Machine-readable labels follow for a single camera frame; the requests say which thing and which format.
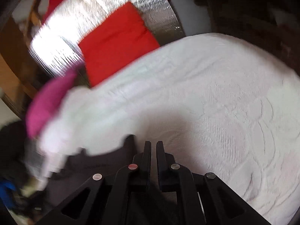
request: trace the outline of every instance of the shiny metallic surface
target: shiny metallic surface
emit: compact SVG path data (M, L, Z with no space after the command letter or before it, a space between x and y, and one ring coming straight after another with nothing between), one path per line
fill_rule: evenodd
M171 165L171 168L174 169L174 170L178 170L180 168L180 165L177 164L177 163L174 163Z
M100 179L102 179L102 174L96 173L96 174L93 175L93 180L98 181Z
M207 176L208 179L215 179L215 177L216 177L216 175L213 172L208 172L206 174L206 176Z
M135 169L137 169L137 165L136 164L130 164L130 165L128 165L128 169L135 170Z
M83 63L78 43L121 5L131 1L160 45L184 36L168 0L65 0L40 28L30 53L50 74Z

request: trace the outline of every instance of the magenta fabric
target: magenta fabric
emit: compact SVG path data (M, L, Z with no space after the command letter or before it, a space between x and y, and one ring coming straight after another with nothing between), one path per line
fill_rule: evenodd
M30 139L37 137L55 115L62 99L73 87L76 77L76 70L70 69L64 77L51 79L37 93L26 114L26 128Z

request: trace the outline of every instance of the silver rivet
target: silver rivet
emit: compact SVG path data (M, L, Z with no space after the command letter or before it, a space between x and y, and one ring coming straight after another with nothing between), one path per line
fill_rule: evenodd
M206 176L207 176L208 179L214 179L216 177L216 175L213 172L208 172L206 174Z
M174 164L171 165L171 168L174 169L174 170L177 170L177 169L180 168L180 165L177 164L177 163L174 163Z
M100 173L96 173L96 174L93 175L93 180L98 181L98 180L100 180L101 178L102 178L102 174L100 174Z
M136 164L130 164L130 165L128 165L128 169L135 170L135 169L137 169L137 165Z

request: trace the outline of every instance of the white cloth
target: white cloth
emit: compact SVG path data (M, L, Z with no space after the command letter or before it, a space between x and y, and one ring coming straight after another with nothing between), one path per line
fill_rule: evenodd
M86 148L110 152L127 134L192 172L216 173L271 224L300 205L300 80L234 37L187 37L143 56L93 89L72 89L39 143L49 171Z

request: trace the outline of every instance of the blue object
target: blue object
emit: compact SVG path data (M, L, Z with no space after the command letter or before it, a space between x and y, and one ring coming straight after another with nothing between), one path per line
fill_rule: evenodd
M16 187L10 181L0 181L0 198L7 209L15 207L11 197L8 195L8 190L16 191Z

